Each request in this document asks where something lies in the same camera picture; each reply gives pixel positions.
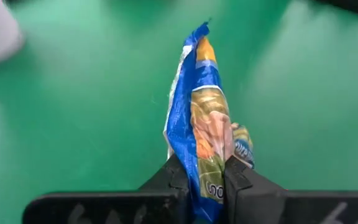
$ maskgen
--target green table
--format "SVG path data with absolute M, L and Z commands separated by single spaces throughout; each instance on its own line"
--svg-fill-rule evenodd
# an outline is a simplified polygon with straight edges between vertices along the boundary
M 25 0 L 0 64 L 0 223 L 35 196 L 127 190 L 165 161 L 183 39 L 213 18 L 232 120 L 288 189 L 358 190 L 358 15 L 294 0 Z

